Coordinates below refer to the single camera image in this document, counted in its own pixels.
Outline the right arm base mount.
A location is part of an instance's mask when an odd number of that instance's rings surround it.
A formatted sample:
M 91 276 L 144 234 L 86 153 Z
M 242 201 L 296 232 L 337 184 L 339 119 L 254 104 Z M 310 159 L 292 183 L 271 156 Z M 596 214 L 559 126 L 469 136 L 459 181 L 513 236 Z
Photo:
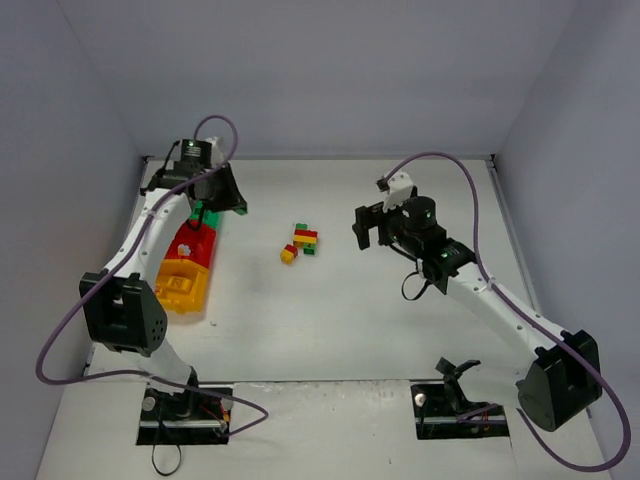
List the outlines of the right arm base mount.
M 510 435 L 504 408 L 485 402 L 452 402 L 442 382 L 412 384 L 416 437 L 420 441 L 481 440 Z

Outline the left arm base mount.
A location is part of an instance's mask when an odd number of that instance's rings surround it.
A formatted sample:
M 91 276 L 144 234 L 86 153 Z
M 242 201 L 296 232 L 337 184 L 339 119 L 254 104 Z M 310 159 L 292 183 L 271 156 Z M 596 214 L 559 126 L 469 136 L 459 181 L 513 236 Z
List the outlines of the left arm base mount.
M 141 402 L 138 446 L 210 446 L 229 442 L 234 402 L 217 396 L 231 388 L 206 387 L 208 395 L 185 391 L 170 395 L 147 387 Z

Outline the multicolor lego block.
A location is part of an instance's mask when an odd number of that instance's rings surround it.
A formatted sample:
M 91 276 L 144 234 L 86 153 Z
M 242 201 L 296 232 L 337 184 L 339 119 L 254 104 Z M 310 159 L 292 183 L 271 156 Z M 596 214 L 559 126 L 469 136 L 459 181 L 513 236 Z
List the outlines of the multicolor lego block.
M 318 232 L 308 228 L 305 223 L 296 223 L 293 231 L 293 245 L 304 255 L 315 256 L 319 241 Z

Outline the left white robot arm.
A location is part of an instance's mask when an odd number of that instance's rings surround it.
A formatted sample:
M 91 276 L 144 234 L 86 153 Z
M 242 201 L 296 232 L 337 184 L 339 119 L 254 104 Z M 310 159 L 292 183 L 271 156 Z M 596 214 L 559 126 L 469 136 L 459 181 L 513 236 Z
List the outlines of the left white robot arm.
M 216 137 L 181 140 L 179 158 L 160 167 L 141 196 L 120 249 L 100 272 L 86 273 L 79 289 L 91 340 L 128 357 L 155 388 L 173 395 L 198 381 L 166 338 L 167 314 L 154 292 L 161 264 L 196 203 L 212 212 L 247 203 Z

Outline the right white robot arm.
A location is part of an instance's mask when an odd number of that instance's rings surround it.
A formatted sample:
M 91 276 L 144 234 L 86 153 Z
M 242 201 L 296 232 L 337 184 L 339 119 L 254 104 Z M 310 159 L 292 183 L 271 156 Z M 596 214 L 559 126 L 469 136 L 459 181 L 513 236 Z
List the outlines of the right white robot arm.
M 516 355 L 512 366 L 491 368 L 472 359 L 455 365 L 440 359 L 437 371 L 454 411 L 483 404 L 522 410 L 537 427 L 553 432 L 602 395 L 596 340 L 570 333 L 519 300 L 498 294 L 499 283 L 483 277 L 476 254 L 449 237 L 436 218 L 436 203 L 421 196 L 403 171 L 391 177 L 384 200 L 355 211 L 352 229 L 360 249 L 379 244 L 414 262 L 426 286 L 464 306 Z

